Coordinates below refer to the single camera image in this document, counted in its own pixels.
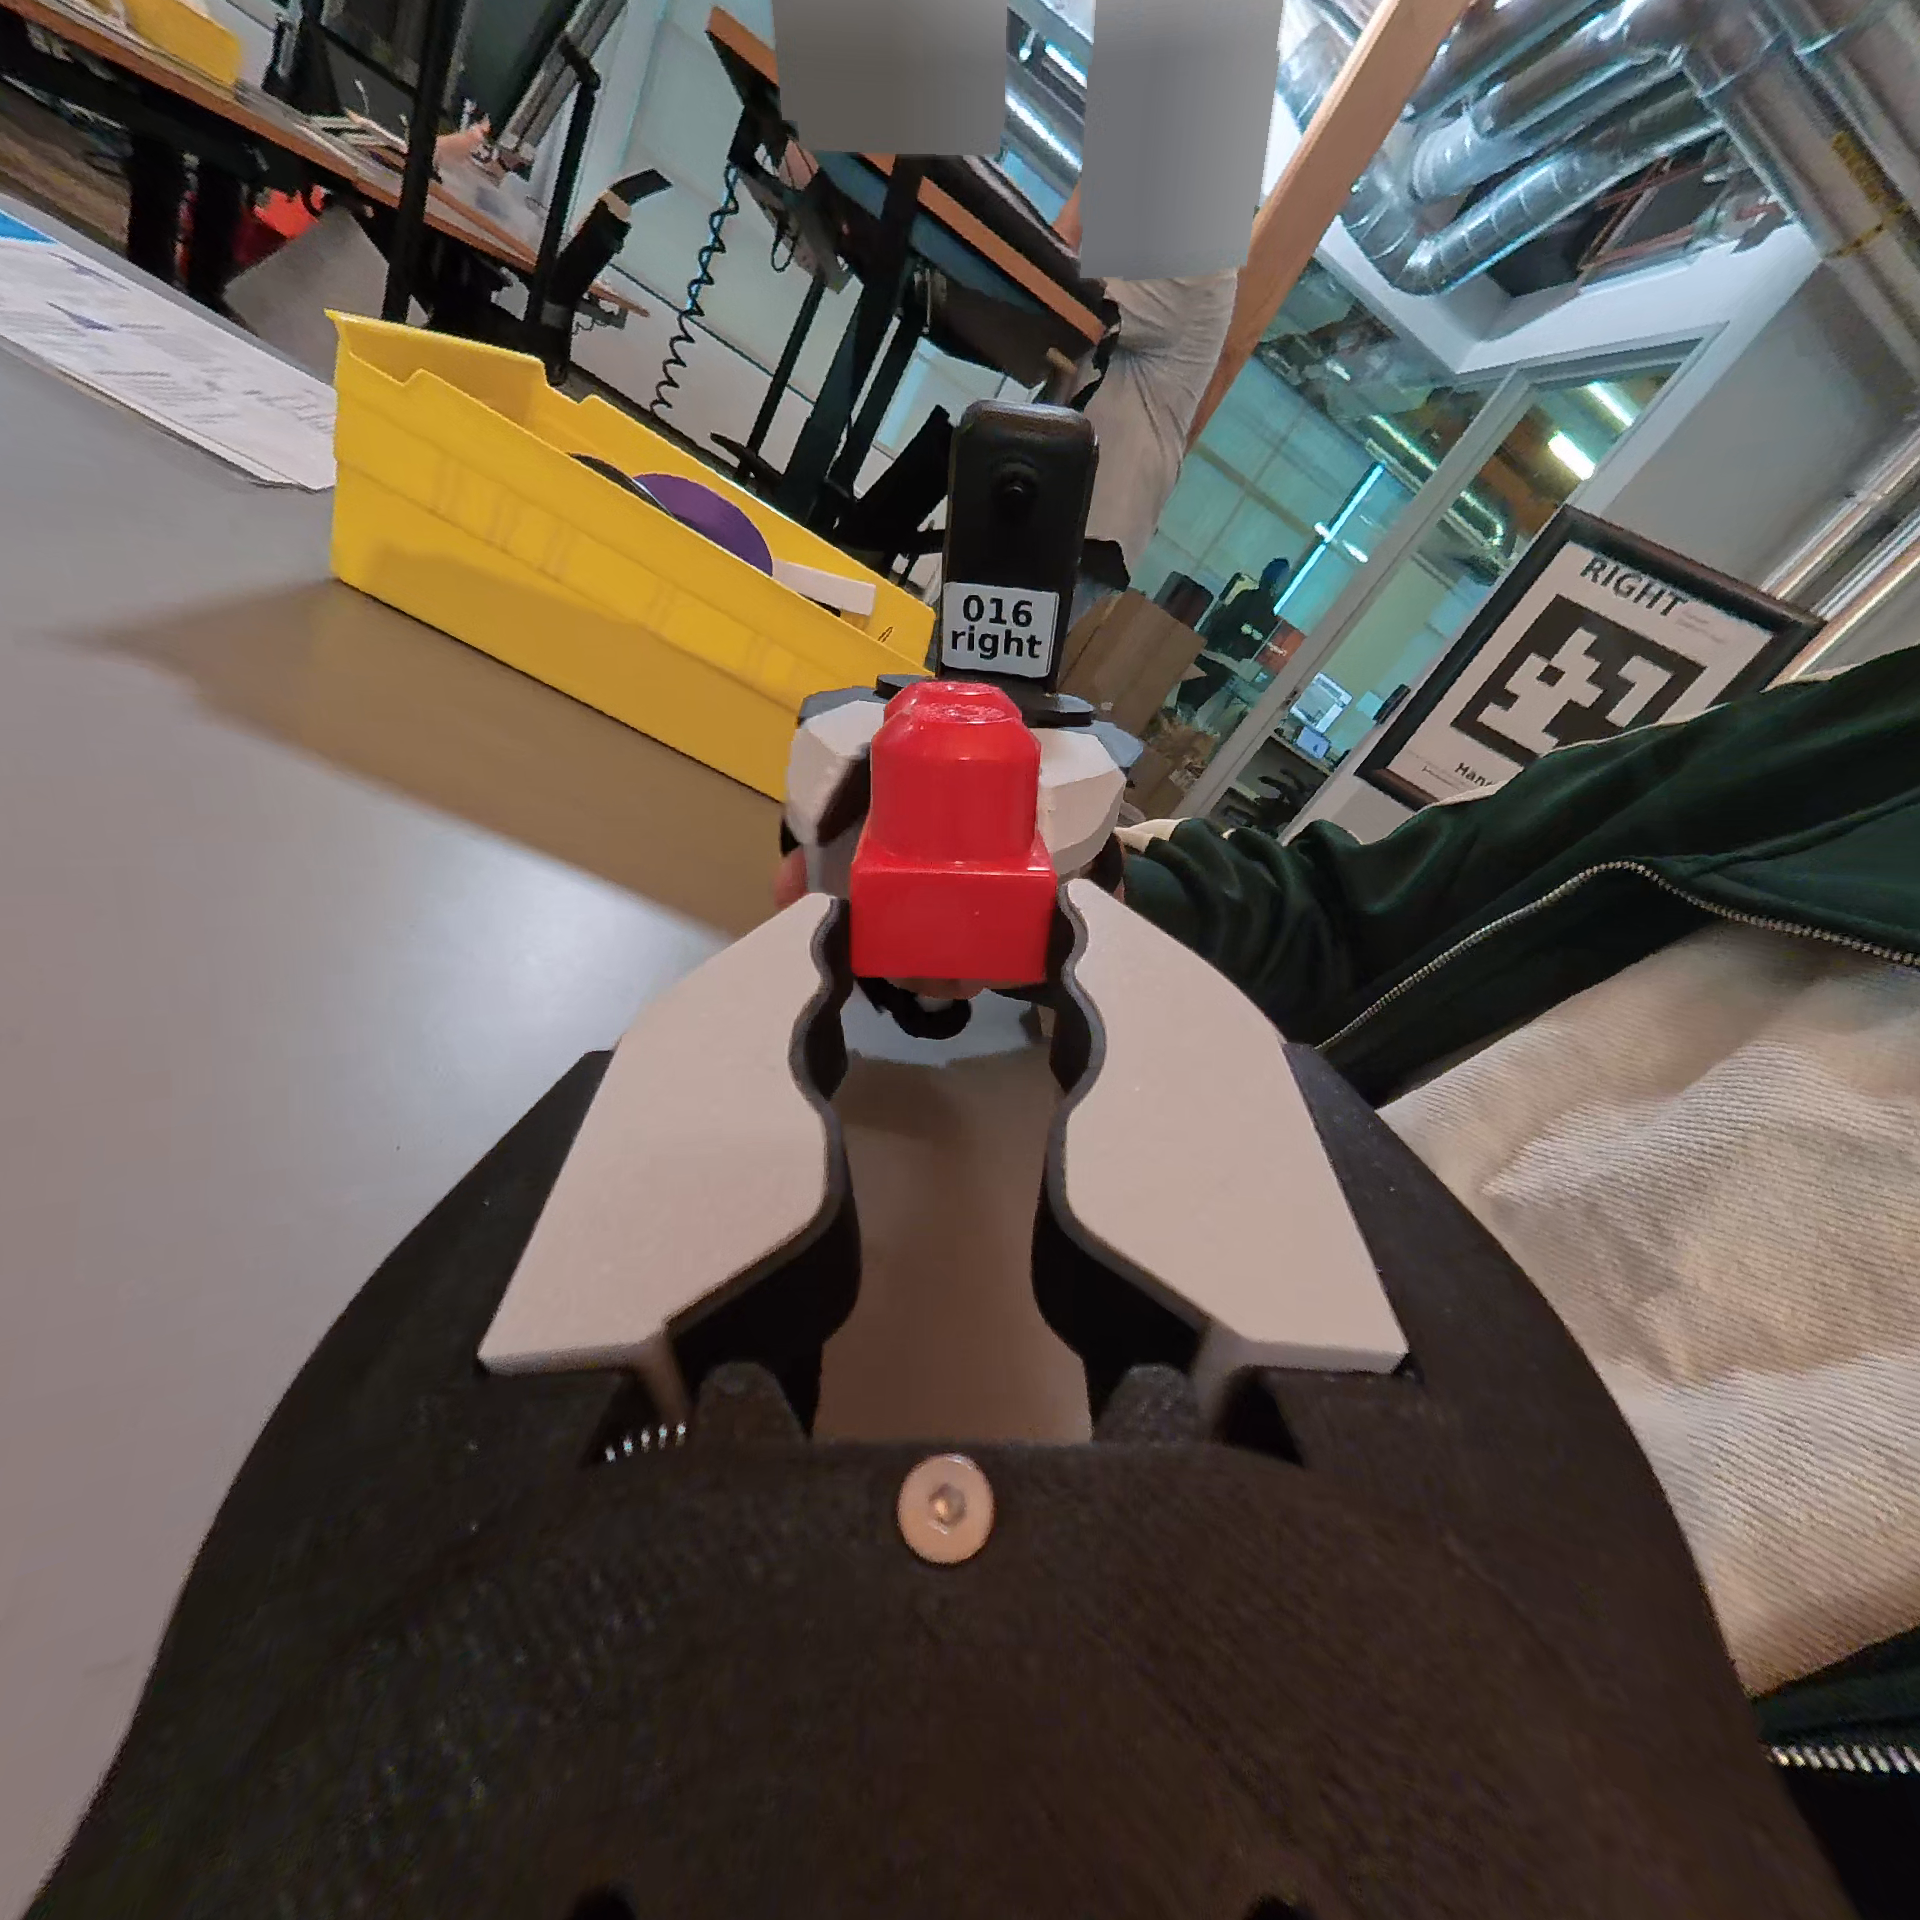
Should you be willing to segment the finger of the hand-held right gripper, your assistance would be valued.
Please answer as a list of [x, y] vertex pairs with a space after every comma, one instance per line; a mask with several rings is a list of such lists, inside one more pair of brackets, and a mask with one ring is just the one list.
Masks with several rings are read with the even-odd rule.
[[815, 893], [846, 896], [874, 803], [874, 739], [888, 714], [875, 688], [804, 700], [784, 774], [784, 851], [798, 851]]
[[1036, 727], [1041, 782], [1036, 800], [1033, 888], [1086, 876], [1112, 843], [1124, 772], [1095, 727]]

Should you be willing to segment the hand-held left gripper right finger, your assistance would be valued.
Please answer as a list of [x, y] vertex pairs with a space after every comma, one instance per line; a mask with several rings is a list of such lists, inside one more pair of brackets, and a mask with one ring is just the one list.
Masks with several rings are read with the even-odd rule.
[[1066, 884], [1064, 923], [1049, 1324], [1091, 1373], [1395, 1373], [1408, 1336], [1281, 1031], [1091, 880]]

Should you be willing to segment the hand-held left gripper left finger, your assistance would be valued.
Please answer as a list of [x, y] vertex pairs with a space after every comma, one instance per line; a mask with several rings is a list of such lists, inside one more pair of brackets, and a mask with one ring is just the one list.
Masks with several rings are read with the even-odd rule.
[[495, 1376], [775, 1371], [846, 1320], [840, 920], [804, 896], [641, 1007], [483, 1334]]

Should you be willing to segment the red toy brick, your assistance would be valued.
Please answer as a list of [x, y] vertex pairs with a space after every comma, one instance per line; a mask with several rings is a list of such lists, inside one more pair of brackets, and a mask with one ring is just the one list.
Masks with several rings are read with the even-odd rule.
[[1058, 880], [1041, 835], [1041, 740], [1007, 690], [930, 678], [871, 742], [871, 800], [849, 876], [858, 976], [1038, 988]]

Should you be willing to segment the yellow plastic bin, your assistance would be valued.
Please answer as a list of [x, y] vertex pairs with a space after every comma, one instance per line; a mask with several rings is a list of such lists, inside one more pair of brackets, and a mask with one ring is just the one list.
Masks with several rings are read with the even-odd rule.
[[[809, 694], [919, 671], [935, 610], [535, 356], [329, 315], [335, 575], [532, 682], [779, 800]], [[570, 454], [684, 472], [774, 555], [879, 586], [871, 618], [809, 603]]]
[[128, 29], [160, 58], [218, 90], [234, 92], [242, 77], [240, 39], [201, 3], [124, 3]]

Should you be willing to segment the person's right forearm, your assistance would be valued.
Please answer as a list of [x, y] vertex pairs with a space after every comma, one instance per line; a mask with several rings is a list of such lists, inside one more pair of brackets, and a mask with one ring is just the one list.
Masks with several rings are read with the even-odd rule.
[[1178, 823], [1123, 856], [1120, 896], [1249, 994], [1395, 980], [1593, 878], [1915, 952], [1915, 646], [1558, 749], [1374, 843]]

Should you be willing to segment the black standing desk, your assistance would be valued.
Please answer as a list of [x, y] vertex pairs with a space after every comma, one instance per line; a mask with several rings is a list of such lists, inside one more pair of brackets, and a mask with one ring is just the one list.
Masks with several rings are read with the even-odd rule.
[[[723, 202], [708, 220], [682, 317], [702, 315], [714, 263], [746, 204], [774, 228], [775, 269], [800, 267], [808, 293], [746, 439], [714, 436], [737, 476], [790, 518], [828, 532], [921, 346], [1066, 398], [1108, 336], [1114, 306], [1080, 272], [1066, 240], [987, 159], [815, 152], [784, 115], [777, 58], [723, 6], [707, 39], [739, 100]], [[784, 463], [767, 458], [777, 406], [830, 290], [858, 300], [823, 386]]]

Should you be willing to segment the grey desk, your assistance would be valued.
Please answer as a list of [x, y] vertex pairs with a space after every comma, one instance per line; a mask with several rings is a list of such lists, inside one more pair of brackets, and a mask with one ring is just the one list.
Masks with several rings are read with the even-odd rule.
[[4, 1916], [382, 1258], [770, 906], [779, 805], [4, 352]]

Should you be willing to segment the wooden-top work desk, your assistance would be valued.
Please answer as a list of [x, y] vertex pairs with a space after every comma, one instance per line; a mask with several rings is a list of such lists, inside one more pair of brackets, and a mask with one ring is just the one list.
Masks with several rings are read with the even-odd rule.
[[[4, 3], [4, 80], [187, 159], [208, 149], [214, 165], [246, 184], [318, 184], [360, 211], [380, 208], [390, 227], [399, 222], [396, 166], [346, 146], [252, 83], [226, 84], [201, 74], [91, 5]], [[455, 258], [487, 263], [502, 277], [518, 277], [532, 306], [537, 243], [462, 198], [451, 176], [426, 190], [424, 228], [434, 232], [424, 251], [434, 283]], [[651, 317], [648, 303], [611, 278], [594, 280], [584, 306], [591, 327]]]

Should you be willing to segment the brown cardboard boxes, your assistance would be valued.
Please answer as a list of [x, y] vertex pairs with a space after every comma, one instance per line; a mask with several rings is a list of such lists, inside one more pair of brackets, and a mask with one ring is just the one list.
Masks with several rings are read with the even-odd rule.
[[1058, 690], [1144, 736], [1202, 651], [1202, 635], [1140, 591], [1106, 597], [1070, 628]]

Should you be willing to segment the purple disc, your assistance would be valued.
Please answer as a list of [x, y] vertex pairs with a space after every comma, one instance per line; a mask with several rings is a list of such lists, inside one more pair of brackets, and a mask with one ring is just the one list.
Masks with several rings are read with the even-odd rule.
[[675, 470], [642, 470], [634, 487], [678, 524], [726, 548], [762, 573], [775, 573], [775, 555], [763, 531], [739, 502], [707, 482]]

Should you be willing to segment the person's green zip jacket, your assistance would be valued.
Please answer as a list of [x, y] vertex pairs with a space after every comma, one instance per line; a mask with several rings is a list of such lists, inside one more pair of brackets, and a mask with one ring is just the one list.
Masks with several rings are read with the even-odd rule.
[[[1120, 864], [1175, 826], [1120, 829]], [[1919, 880], [1915, 952], [1903, 952], [1736, 914], [1646, 874], [1580, 876], [1432, 962], [1359, 991], [1247, 996], [1288, 1040], [1312, 1044], [1382, 1112], [1458, 1053], [1720, 920], [1810, 936], [1919, 973]], [[1755, 1700], [1762, 1755], [1775, 1760], [1862, 1916], [1915, 1916], [1915, 1628], [1762, 1694], [1742, 1679]]]

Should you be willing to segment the slanted wooden beam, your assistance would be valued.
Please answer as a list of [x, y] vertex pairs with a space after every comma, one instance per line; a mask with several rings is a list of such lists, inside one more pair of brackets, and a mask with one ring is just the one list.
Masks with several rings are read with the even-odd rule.
[[1329, 92], [1256, 216], [1233, 322], [1195, 405], [1188, 445], [1201, 442], [1466, 10], [1466, 3], [1382, 3], [1335, 66]]

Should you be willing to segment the person's white knit sweater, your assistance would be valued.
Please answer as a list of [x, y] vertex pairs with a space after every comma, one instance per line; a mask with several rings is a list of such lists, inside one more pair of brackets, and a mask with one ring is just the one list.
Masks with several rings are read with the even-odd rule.
[[1720, 920], [1382, 1117], [1608, 1382], [1752, 1694], [1915, 1628], [1914, 967]]

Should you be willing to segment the large framed marker poster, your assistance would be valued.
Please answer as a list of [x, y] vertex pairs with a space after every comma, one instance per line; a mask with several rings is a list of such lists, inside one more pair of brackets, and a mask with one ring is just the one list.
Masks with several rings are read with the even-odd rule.
[[1768, 686], [1817, 618], [1561, 507], [1354, 764], [1420, 808]]

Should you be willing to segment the silver ventilation ducts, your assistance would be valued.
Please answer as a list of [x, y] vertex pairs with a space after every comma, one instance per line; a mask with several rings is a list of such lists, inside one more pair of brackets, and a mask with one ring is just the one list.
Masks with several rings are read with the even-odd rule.
[[1915, 5], [1471, 5], [1340, 223], [1440, 298], [1723, 141], [1866, 315], [1915, 327]]

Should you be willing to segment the printed paper sheet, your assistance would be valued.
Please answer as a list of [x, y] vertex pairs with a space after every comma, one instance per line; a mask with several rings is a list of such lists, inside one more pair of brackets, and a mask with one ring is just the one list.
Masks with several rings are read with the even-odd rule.
[[9, 211], [2, 340], [263, 484], [336, 484], [329, 384]]

